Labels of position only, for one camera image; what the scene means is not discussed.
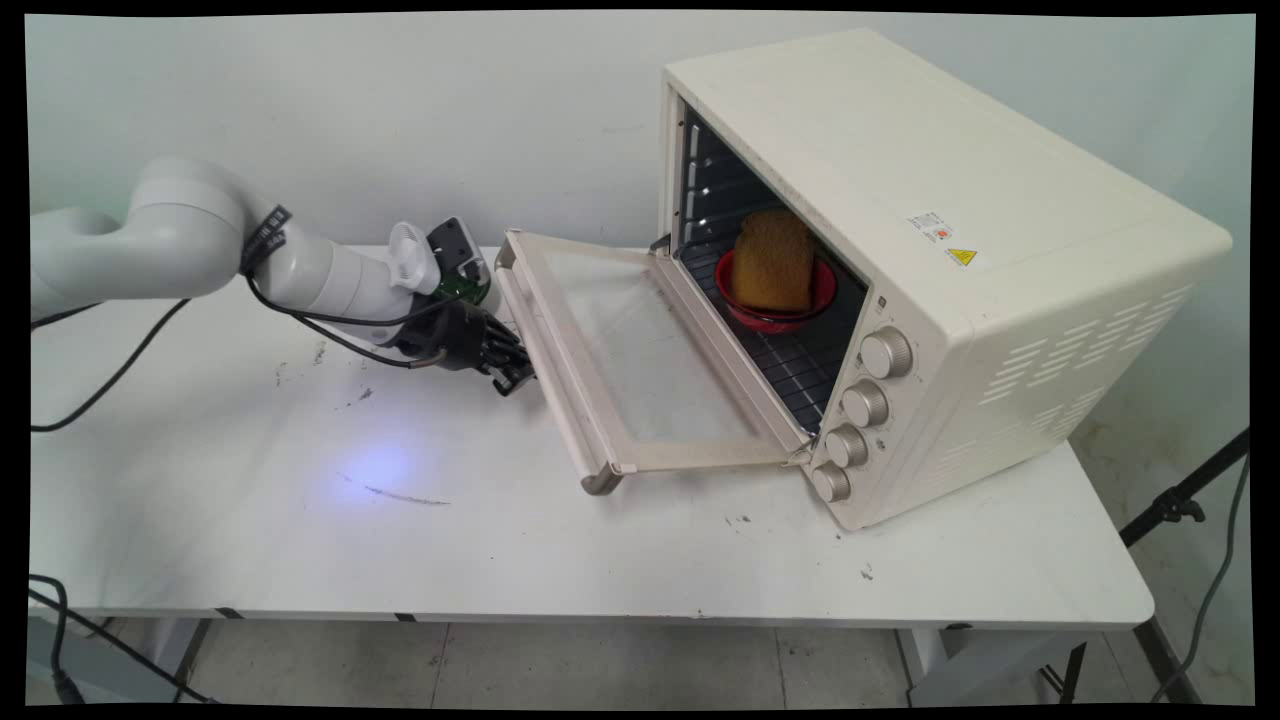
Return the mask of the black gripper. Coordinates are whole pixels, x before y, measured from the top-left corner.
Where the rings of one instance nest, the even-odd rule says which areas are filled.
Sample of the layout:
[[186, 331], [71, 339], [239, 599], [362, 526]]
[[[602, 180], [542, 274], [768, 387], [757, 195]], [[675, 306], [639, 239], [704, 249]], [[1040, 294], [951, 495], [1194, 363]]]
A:
[[415, 360], [443, 351], [438, 366], [488, 373], [503, 397], [536, 377], [520, 337], [484, 307], [463, 300], [406, 322], [396, 334], [396, 350]]

